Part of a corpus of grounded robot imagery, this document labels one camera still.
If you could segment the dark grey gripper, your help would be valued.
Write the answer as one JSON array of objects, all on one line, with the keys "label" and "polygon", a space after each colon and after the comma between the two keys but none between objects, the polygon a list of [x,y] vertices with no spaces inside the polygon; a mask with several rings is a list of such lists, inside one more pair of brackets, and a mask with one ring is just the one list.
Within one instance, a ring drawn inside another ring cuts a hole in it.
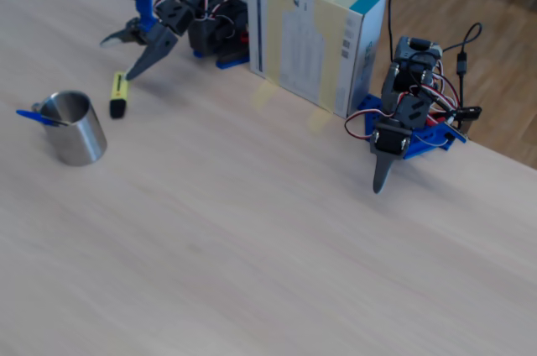
[{"label": "dark grey gripper", "polygon": [[403,159],[410,146],[413,130],[397,119],[381,117],[374,125],[370,150],[376,155],[373,191],[379,194],[388,178],[393,162]]},{"label": "dark grey gripper", "polygon": [[145,32],[140,27],[140,18],[127,21],[123,29],[108,35],[100,43],[101,47],[128,43],[147,45],[141,56],[125,73],[127,81],[140,76],[166,57],[175,47],[177,36],[187,34],[189,43],[192,44],[196,0],[157,0],[154,4],[154,13],[157,22],[148,33],[148,44]]}]

